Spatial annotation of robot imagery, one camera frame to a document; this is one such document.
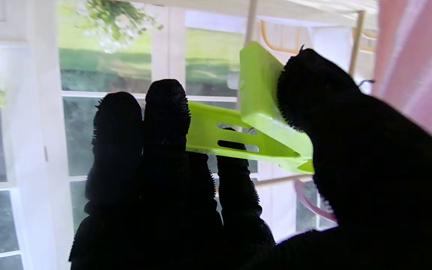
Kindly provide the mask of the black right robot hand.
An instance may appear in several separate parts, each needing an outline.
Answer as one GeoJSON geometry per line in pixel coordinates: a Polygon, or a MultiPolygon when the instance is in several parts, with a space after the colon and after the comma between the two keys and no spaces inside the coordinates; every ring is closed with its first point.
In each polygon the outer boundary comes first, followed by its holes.
{"type": "Polygon", "coordinates": [[[88,216],[70,268],[432,270],[432,136],[311,48],[288,60],[277,100],[310,137],[313,180],[336,227],[276,244],[247,160],[232,157],[217,157],[218,213],[208,157],[186,151],[185,90],[163,79],[144,114],[124,91],[97,106],[88,216]]]}

